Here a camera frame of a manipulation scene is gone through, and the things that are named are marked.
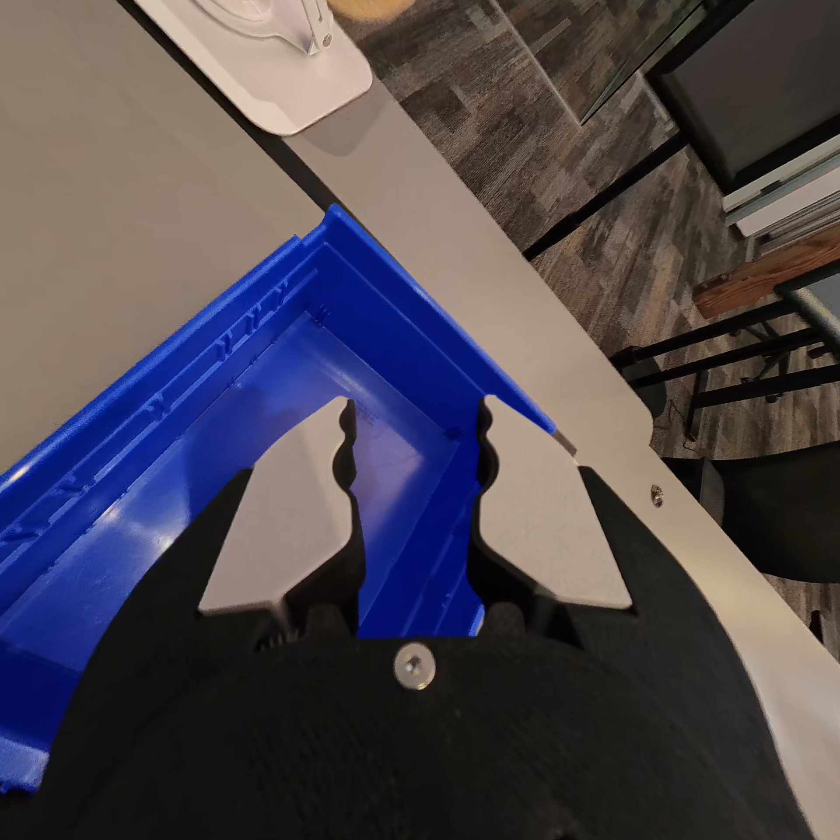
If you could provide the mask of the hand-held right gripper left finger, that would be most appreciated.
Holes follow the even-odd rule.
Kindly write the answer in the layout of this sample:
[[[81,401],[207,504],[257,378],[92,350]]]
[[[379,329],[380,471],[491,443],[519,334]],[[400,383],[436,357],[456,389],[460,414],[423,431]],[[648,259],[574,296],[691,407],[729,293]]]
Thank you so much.
[[[255,462],[198,610],[265,611],[283,637],[326,606],[351,634],[360,623],[365,547],[353,399],[338,396],[281,435]]]

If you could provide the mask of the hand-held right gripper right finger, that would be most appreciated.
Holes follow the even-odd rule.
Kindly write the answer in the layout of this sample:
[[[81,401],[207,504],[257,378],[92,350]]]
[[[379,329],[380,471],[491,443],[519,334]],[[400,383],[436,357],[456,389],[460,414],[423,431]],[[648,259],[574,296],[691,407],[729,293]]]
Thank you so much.
[[[632,608],[569,439],[487,395],[476,440],[467,579],[484,627],[549,631],[565,607]]]

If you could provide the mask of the blue plastic bin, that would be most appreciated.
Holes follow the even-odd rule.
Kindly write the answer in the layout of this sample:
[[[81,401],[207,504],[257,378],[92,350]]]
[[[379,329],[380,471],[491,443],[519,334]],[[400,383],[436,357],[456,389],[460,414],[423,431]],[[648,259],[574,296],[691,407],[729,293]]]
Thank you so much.
[[[465,636],[479,400],[555,424],[336,206],[2,475],[2,792],[36,791],[120,607],[241,469],[355,401],[363,637]]]

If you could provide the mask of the black office chair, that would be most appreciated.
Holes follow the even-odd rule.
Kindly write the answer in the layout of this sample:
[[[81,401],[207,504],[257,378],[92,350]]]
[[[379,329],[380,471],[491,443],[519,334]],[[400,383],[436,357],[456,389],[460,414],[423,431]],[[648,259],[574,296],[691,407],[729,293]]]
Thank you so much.
[[[839,583],[839,443],[664,463],[762,574]]]

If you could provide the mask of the white stacked panels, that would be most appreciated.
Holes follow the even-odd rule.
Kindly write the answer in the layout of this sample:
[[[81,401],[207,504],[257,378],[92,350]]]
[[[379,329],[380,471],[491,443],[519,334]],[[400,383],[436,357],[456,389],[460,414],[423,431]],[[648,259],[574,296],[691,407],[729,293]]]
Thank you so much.
[[[768,184],[758,195],[728,210],[724,224],[749,238],[838,200],[839,154],[815,163],[801,174]]]

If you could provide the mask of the glass partition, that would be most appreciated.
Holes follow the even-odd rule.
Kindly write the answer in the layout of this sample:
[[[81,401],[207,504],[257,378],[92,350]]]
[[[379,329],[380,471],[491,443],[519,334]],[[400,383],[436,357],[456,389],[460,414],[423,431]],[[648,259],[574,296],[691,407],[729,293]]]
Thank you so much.
[[[566,111],[588,123],[707,15],[701,1],[499,1],[513,35]]]

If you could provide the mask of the dark cabinet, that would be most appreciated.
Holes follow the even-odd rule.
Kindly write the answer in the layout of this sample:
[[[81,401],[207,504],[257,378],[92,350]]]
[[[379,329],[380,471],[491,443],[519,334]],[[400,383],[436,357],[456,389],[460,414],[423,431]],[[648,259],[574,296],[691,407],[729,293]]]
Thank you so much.
[[[721,2],[647,81],[733,193],[838,136],[839,2]]]

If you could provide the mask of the wooden bench black frame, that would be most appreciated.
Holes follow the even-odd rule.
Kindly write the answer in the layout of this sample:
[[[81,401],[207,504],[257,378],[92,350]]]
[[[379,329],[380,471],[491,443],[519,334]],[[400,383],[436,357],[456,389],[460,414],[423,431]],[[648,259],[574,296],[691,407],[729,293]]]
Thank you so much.
[[[686,439],[712,408],[838,385],[838,238],[783,247],[719,275],[695,294],[707,323],[611,363],[655,417],[667,385],[689,386]]]

